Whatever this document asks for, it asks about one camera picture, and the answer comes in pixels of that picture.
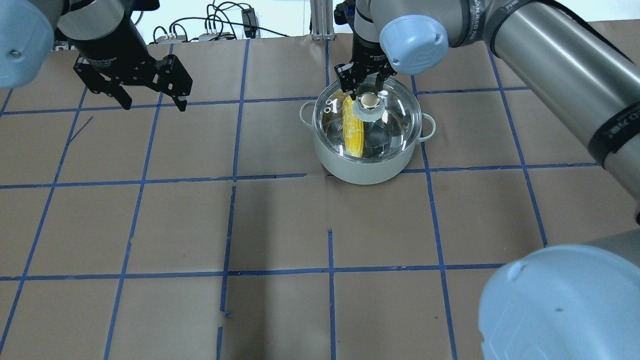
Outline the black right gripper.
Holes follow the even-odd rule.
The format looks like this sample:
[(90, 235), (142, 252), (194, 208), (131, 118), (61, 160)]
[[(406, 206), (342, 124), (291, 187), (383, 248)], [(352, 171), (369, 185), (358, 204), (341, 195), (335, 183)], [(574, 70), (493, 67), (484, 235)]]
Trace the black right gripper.
[(397, 71), (382, 50), (381, 43), (353, 35), (351, 49), (350, 61), (336, 64), (334, 73), (341, 91), (350, 96), (352, 101), (355, 101), (358, 88), (368, 76), (375, 75), (376, 91), (381, 92), (386, 80), (397, 75)]

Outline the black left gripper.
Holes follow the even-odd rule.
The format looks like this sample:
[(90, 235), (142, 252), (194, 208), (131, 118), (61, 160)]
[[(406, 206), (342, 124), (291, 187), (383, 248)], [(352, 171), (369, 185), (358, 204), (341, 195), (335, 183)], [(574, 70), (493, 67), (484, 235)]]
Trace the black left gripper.
[(174, 54), (155, 59), (132, 20), (73, 38), (73, 45), (79, 52), (73, 70), (91, 93), (104, 93), (130, 110), (133, 100), (124, 87), (146, 87), (170, 97), (179, 112), (186, 111), (192, 76)]

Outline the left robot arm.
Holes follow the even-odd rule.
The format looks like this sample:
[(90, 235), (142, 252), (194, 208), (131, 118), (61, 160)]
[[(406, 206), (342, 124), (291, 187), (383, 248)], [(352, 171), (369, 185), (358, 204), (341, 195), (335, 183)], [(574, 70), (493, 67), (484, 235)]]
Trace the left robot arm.
[(0, 86), (32, 82), (59, 32), (78, 50), (73, 70), (94, 94), (133, 103), (126, 86), (169, 96), (183, 112), (194, 81), (176, 55), (150, 55), (131, 14), (154, 11), (157, 0), (3, 0), (0, 4)]

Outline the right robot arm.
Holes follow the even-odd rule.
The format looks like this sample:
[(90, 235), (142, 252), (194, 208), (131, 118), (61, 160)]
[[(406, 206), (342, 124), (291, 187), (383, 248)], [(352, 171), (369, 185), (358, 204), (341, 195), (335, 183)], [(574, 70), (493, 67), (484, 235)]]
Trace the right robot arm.
[[(555, 0), (346, 0), (353, 32), (335, 71), (353, 93), (434, 68), (448, 48), (484, 41), (639, 200), (639, 68)], [(639, 230), (547, 247), (503, 265), (478, 305), (487, 360), (637, 360)]]

